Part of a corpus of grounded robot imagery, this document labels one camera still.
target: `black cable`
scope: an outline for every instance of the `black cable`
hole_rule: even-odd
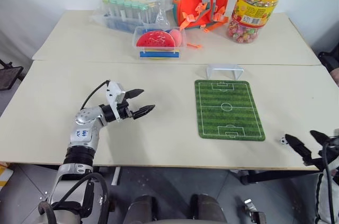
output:
[[[91,92],[91,94],[87,97],[87,99],[85,100],[84,104],[81,106],[80,110],[81,110],[81,109],[84,109],[84,107],[85,107],[87,101],[92,97],[92,95],[93,95],[97,90],[99,90],[99,89],[100,89],[103,85],[105,85],[105,84],[107,84],[107,86],[108,86],[109,83],[110,83],[110,81],[109,81],[109,80],[106,80],[105,82],[102,82],[96,89],[94,89],[94,91]]]
[[[327,175],[327,190],[328,190],[328,204],[329,204],[329,214],[331,215],[331,224],[334,224],[334,213],[333,213],[333,199],[332,199],[332,179],[331,179],[331,173],[328,167],[328,161],[327,161],[327,147],[328,142],[324,143],[323,145],[323,163],[326,169],[326,175]]]
[[[83,182],[92,178],[96,178],[100,182],[102,189],[102,203],[100,208],[100,216],[97,223],[107,224],[109,210],[108,188],[104,177],[99,173],[90,173],[81,178],[76,184],[74,184],[72,188],[70,188],[70,190],[60,199],[60,201],[53,206],[53,209],[58,208]]]
[[[55,217],[52,206],[46,201],[41,201],[38,205],[38,211],[40,215],[46,213],[48,224],[57,224],[57,218]]]

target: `jar label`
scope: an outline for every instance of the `jar label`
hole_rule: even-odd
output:
[[[257,7],[244,0],[237,0],[232,18],[239,24],[252,28],[263,27],[270,18],[275,6]]]

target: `plastic jar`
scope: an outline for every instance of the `plastic jar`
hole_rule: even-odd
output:
[[[227,35],[238,43],[250,43],[265,26],[278,0],[237,0]]]

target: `small soccer ball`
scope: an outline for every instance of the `small soccer ball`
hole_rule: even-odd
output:
[[[280,143],[282,143],[283,145],[288,145],[288,142],[285,137],[281,137]]]

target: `green soccer field mat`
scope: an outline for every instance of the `green soccer field mat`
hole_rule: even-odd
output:
[[[196,80],[195,98],[202,138],[265,140],[248,82]]]

